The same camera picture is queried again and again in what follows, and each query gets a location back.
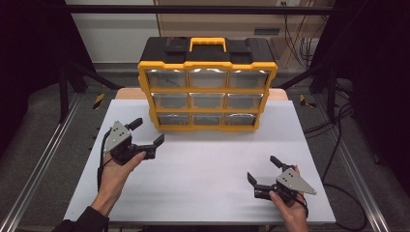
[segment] black cable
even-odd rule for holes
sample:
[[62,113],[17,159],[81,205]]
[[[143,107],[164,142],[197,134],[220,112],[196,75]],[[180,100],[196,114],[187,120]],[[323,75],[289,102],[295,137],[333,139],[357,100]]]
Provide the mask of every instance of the black cable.
[[[337,115],[337,116],[335,117],[335,120],[340,121],[343,117],[346,117],[347,115],[351,114],[351,113],[344,114],[344,113],[347,112],[349,109],[351,109],[351,107],[349,107],[349,108],[345,109],[343,112],[341,112],[341,116],[338,116],[338,115]],[[321,124],[321,125],[319,125],[319,126],[316,126],[316,127],[313,127],[313,128],[309,128],[309,129],[305,129],[305,130],[304,130],[304,133],[311,133],[311,132],[319,131],[319,130],[325,128],[325,127],[328,126],[328,125],[332,125],[332,128],[335,126],[332,122],[327,121],[327,122],[325,122],[325,123],[323,123],[323,124]]]
[[276,225],[268,225],[268,230],[266,232],[272,232],[276,227]]
[[342,224],[340,224],[340,223],[338,223],[338,222],[336,222],[336,225],[338,225],[339,227],[341,227],[341,228],[343,228],[343,229],[345,229],[345,230],[353,231],[353,232],[358,232],[358,231],[364,230],[364,229],[366,228],[366,226],[367,226],[366,211],[365,211],[365,209],[362,207],[362,204],[359,202],[359,200],[356,199],[356,197],[354,197],[354,196],[353,196],[352,194],[350,194],[348,191],[346,191],[345,189],[340,188],[340,187],[338,187],[338,186],[335,186],[335,185],[332,185],[332,184],[326,184],[326,183],[324,183],[323,186],[324,186],[324,187],[331,187],[331,188],[337,189],[337,190],[343,192],[344,194],[348,195],[350,198],[352,198],[352,199],[356,202],[356,204],[359,205],[359,207],[360,207],[360,209],[362,210],[362,213],[363,213],[363,215],[364,215],[363,224],[362,224],[359,228],[349,228],[349,227],[344,226],[344,225],[342,225]]
[[[347,104],[345,104],[344,106],[342,106],[342,107],[338,110],[338,114],[337,114],[338,117],[340,117],[342,109],[343,109],[346,105],[349,105],[349,104],[350,104],[350,102],[347,103]],[[330,168],[330,166],[331,166],[331,164],[332,164],[332,162],[333,162],[333,159],[335,158],[336,150],[337,150],[337,147],[338,147],[338,143],[340,142],[340,138],[341,138],[341,122],[340,122],[340,120],[337,121],[337,128],[338,128],[337,142],[336,142],[336,145],[335,145],[335,147],[334,147],[334,150],[332,151],[331,158],[329,159],[328,164],[326,165],[325,172],[324,172],[324,174],[323,174],[323,176],[322,176],[322,178],[321,178],[322,183],[325,182],[326,175],[328,174],[329,168]]]
[[337,95],[339,95],[341,98],[344,98],[344,99],[346,99],[346,100],[350,100],[350,97],[349,96],[347,96],[347,97],[345,97],[345,96],[343,96],[341,93],[339,93],[339,92],[336,92],[336,94]]
[[313,43],[312,38],[316,36],[319,30],[326,24],[327,18],[323,18],[322,24],[316,29],[313,36],[309,39],[301,38],[301,45],[299,47],[299,53],[301,54],[302,59],[305,61],[305,67],[308,69],[310,68],[310,62],[313,60],[313,55],[310,55],[311,43]]
[[[289,35],[290,42],[292,46],[290,46],[289,41],[287,40],[287,36]],[[292,54],[295,56],[298,63],[303,66],[304,64],[299,60],[298,54],[296,54],[295,44],[292,41],[292,37],[290,36],[289,29],[287,28],[287,14],[284,15],[284,40],[286,41],[287,47],[289,47]]]
[[325,183],[326,175],[327,175],[327,173],[328,173],[328,171],[329,171],[329,168],[330,168],[330,166],[331,166],[331,163],[333,162],[333,159],[334,159],[334,157],[335,157],[335,155],[336,155],[336,150],[337,150],[338,144],[339,144],[340,139],[341,139],[341,120],[340,120],[340,119],[341,119],[341,115],[343,114],[343,112],[345,112],[345,111],[347,111],[347,110],[350,110],[352,107],[350,106],[349,108],[345,109],[344,111],[343,111],[343,108],[344,108],[345,106],[349,105],[349,104],[350,104],[350,102],[348,102],[347,104],[345,104],[344,106],[342,106],[342,107],[339,109],[339,111],[338,111],[337,116],[338,116],[339,120],[337,120],[337,127],[338,127],[337,143],[336,143],[336,145],[335,145],[334,150],[332,151],[331,158],[330,158],[329,161],[328,161],[328,164],[327,164],[327,166],[326,166],[325,172],[324,172],[324,174],[323,174],[321,180],[322,180],[323,186],[328,186],[328,187],[331,187],[331,188],[338,189],[338,190],[342,191],[343,193],[345,193],[346,195],[348,195],[350,198],[352,198],[352,199],[359,205],[359,207],[361,208],[362,213],[363,213],[363,215],[364,215],[364,218],[365,218],[364,223],[363,223],[359,228],[349,228],[349,227],[347,227],[347,226],[344,226],[344,225],[340,224],[339,222],[336,222],[336,225],[337,225],[337,226],[339,226],[339,227],[341,227],[341,228],[343,228],[343,229],[345,229],[345,230],[357,232],[357,231],[362,231],[362,230],[367,226],[366,212],[365,212],[365,209],[363,208],[362,204],[359,202],[359,200],[357,200],[352,194],[350,194],[349,192],[347,192],[345,189],[340,188],[340,187],[337,187],[337,186],[332,185],[332,184],[327,184],[327,183]]
[[347,89],[345,89],[343,86],[341,86],[338,82],[336,82],[336,87],[341,91],[341,92],[343,92],[343,93],[345,93],[347,96],[351,96],[351,95],[353,95],[353,91],[351,91],[351,90],[347,90]]
[[[106,132],[106,134],[103,136],[102,139],[102,148],[101,148],[101,152],[100,152],[100,167],[97,170],[97,190],[100,191],[100,186],[102,183],[102,177],[103,177],[103,168],[110,162],[112,161],[112,159],[110,159],[109,161],[107,161],[106,163],[103,163],[103,150],[104,150],[104,146],[105,146],[105,141],[106,139],[109,137],[109,134],[111,133],[111,130],[108,130]],[[103,228],[104,232],[108,232],[108,222],[105,224],[104,228]]]
[[333,63],[336,60],[335,57],[338,57],[340,56],[340,54],[344,53],[344,50],[340,50],[340,45],[342,43],[346,44],[346,41],[350,40],[348,31],[350,30],[350,27],[356,22],[357,18],[359,17],[360,13],[362,12],[362,10],[364,9],[364,7],[366,6],[369,0],[364,0],[364,1],[365,2],[362,4],[362,6],[360,6],[360,9],[357,10],[353,18],[347,23],[345,27],[343,27],[341,33],[339,33],[339,35],[334,40],[331,47],[325,53],[323,59],[321,59],[321,61],[317,63],[313,68],[310,68],[307,71],[302,72],[299,75],[295,76],[291,80],[280,84],[278,88],[286,90],[312,75],[316,75],[319,72],[323,72],[327,70],[330,66],[333,65]]
[[332,125],[330,128],[327,128],[327,129],[325,129],[325,130],[323,130],[323,131],[321,131],[321,132],[319,132],[319,133],[317,133],[317,134],[315,134],[315,135],[311,135],[311,136],[309,136],[309,137],[306,137],[306,139],[310,139],[310,138],[313,138],[313,137],[317,137],[317,136],[319,136],[319,135],[325,133],[326,131],[331,130],[334,126],[335,126],[335,125]]
[[301,194],[300,192],[298,192],[298,194],[299,194],[300,196],[302,196],[302,198],[303,198],[304,201],[305,201],[305,204],[304,204],[302,201],[298,200],[298,199],[295,199],[295,200],[296,200],[296,202],[298,202],[299,204],[301,204],[301,205],[305,208],[305,210],[306,210],[306,212],[307,212],[307,218],[308,218],[308,202],[307,202],[307,200],[305,199],[305,197],[304,197],[303,194]]

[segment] hand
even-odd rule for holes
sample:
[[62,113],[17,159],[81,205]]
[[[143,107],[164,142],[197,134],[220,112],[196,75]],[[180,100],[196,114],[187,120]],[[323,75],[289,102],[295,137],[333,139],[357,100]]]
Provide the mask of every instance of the hand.
[[144,160],[145,152],[134,156],[124,165],[120,165],[112,159],[110,153],[103,158],[106,163],[102,172],[102,182],[99,193],[91,208],[100,212],[103,216],[108,217],[115,203],[121,196],[124,184],[130,173]]
[[[295,171],[300,174],[298,166],[295,166]],[[287,205],[283,202],[279,195],[275,192],[270,191],[271,199],[274,204],[280,210],[283,217],[284,226],[288,232],[305,232],[308,231],[307,215],[305,208],[295,202],[290,201]],[[300,194],[296,194],[297,199],[304,202],[303,197]]]

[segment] clear plastic drawer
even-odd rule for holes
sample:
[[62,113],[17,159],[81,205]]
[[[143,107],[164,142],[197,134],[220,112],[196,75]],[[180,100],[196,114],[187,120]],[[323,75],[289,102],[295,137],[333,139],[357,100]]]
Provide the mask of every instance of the clear plastic drawer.
[[258,109],[262,94],[228,94],[226,108]]
[[226,75],[219,69],[195,69],[188,71],[188,80],[193,88],[225,88]]
[[229,77],[229,88],[265,88],[268,76],[268,71],[231,71]]
[[185,71],[148,70],[145,72],[152,88],[185,88],[187,87]]
[[157,108],[188,108],[188,94],[152,93]]
[[223,108],[224,93],[202,94],[190,93],[192,108]]
[[189,125],[189,113],[158,113],[160,125]]
[[226,126],[253,126],[256,114],[253,113],[225,113]]
[[222,113],[192,113],[194,125],[217,126],[221,124]]

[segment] white table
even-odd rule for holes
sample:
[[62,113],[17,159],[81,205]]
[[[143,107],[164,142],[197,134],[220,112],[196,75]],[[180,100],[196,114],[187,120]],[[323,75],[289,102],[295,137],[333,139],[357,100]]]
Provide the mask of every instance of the white table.
[[[77,220],[97,194],[103,135],[114,121],[125,125],[138,117],[144,123],[132,132],[132,143],[152,144],[161,133],[151,123],[146,100],[111,102],[65,219]],[[110,220],[145,225],[281,223],[273,202],[254,198],[247,179],[249,172],[258,184],[273,184],[281,170],[270,156],[298,164],[317,191],[305,194],[308,223],[334,223],[292,101],[268,101],[255,132],[167,131],[157,157],[143,161],[127,180]]]

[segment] storage organizer box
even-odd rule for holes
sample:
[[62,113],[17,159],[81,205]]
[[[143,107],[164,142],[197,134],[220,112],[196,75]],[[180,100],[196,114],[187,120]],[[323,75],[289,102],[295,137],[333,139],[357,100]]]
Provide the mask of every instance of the storage organizer box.
[[159,131],[255,131],[278,66],[266,39],[148,39],[138,64]]

